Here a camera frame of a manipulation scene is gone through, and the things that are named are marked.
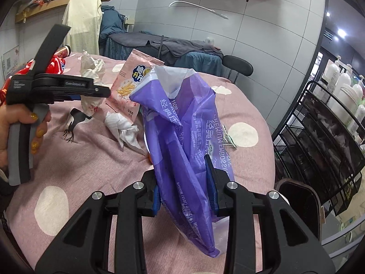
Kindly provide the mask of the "person's left hand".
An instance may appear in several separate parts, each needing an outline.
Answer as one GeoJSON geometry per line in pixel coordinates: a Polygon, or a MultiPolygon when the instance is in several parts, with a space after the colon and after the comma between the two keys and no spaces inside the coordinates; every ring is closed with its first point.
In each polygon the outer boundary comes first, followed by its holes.
{"type": "Polygon", "coordinates": [[[1,106],[1,170],[9,171],[36,154],[48,131],[51,113],[34,113],[23,104],[1,106]]]}

